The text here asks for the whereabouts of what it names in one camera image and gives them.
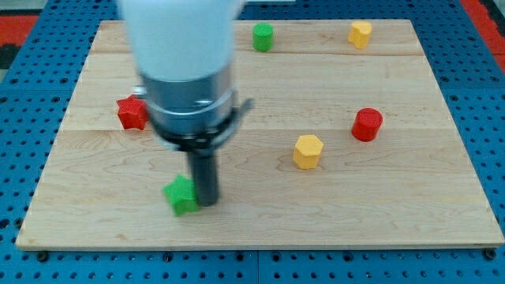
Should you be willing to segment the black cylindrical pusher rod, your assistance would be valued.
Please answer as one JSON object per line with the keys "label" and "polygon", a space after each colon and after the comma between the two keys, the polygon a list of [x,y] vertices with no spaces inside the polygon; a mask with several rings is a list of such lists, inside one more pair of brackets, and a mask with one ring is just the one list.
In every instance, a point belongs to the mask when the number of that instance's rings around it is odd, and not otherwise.
{"label": "black cylindrical pusher rod", "polygon": [[215,154],[189,152],[188,160],[195,186],[196,202],[201,207],[216,204],[219,199],[219,179]]}

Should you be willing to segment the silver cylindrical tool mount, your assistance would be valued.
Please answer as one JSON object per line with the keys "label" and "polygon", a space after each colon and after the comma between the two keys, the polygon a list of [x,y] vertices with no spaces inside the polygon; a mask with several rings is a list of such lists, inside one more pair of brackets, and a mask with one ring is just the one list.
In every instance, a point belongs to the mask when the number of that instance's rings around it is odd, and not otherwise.
{"label": "silver cylindrical tool mount", "polygon": [[213,152],[239,129],[253,100],[238,104],[230,65],[195,80],[163,81],[140,76],[149,120],[172,151]]}

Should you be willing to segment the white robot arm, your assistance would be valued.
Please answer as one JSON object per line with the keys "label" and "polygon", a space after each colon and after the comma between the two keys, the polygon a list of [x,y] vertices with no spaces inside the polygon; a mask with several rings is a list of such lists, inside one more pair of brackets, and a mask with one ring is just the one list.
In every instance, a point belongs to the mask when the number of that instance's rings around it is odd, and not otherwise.
{"label": "white robot arm", "polygon": [[242,0],[121,0],[118,11],[160,139],[188,156],[203,207],[219,199],[215,153],[253,101],[237,102],[234,20]]}

